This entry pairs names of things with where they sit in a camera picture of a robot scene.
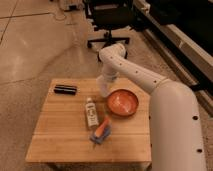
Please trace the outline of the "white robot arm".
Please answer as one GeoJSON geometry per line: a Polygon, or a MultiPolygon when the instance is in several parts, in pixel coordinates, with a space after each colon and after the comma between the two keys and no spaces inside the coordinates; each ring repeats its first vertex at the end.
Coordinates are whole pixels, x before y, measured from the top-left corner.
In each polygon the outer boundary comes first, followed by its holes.
{"type": "Polygon", "coordinates": [[[109,94],[108,84],[122,73],[150,95],[149,125],[152,171],[207,171],[199,105],[185,84],[125,59],[121,43],[99,51],[103,62],[98,77],[101,95],[109,94]]]}

